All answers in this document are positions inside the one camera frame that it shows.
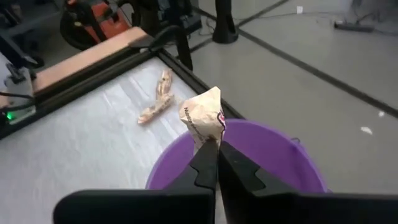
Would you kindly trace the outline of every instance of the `green led light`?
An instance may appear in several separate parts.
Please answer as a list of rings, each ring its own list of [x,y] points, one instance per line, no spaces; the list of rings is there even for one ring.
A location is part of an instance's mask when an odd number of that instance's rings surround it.
[[[12,115],[11,113],[7,113],[7,119],[9,121],[13,120],[14,119],[14,115]]]

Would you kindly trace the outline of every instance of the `paper bag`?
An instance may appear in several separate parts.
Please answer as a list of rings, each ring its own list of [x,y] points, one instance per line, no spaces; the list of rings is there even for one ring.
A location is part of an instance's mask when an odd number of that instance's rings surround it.
[[[180,106],[179,115],[195,142],[194,154],[209,138],[215,139],[220,146],[226,127],[218,87],[185,100]]]

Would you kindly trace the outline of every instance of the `gray floor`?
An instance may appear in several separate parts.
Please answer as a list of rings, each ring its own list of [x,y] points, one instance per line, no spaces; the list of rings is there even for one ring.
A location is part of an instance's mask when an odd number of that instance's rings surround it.
[[[233,16],[238,22],[275,2],[233,0]],[[398,37],[334,30],[333,19],[354,18],[350,5],[350,0],[290,0],[264,16],[295,12],[297,6],[331,14],[256,19],[241,28],[398,108]],[[214,0],[200,0],[200,7],[215,15]],[[374,7],[366,0],[357,13]],[[396,21],[392,13],[377,28],[398,31]],[[209,37],[196,32],[190,45]],[[169,50],[175,54],[173,47]],[[245,117],[300,138],[332,191],[398,193],[395,118],[243,36],[231,45],[210,43],[192,57],[195,74],[209,86],[219,86],[223,98]]]

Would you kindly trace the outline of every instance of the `black stand leg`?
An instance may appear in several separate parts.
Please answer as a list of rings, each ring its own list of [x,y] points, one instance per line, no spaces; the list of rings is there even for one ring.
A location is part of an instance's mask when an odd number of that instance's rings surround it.
[[[213,34],[216,43],[230,44],[238,39],[231,10],[231,0],[216,0],[217,24]]]

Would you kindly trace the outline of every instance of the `purple bucket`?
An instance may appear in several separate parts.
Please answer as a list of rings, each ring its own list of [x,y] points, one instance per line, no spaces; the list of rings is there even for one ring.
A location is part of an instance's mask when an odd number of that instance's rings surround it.
[[[252,121],[227,119],[224,141],[297,190],[328,190],[305,149],[278,131]],[[185,133],[159,157],[150,173],[146,189],[166,187],[181,174],[192,157],[193,139],[189,133]]]

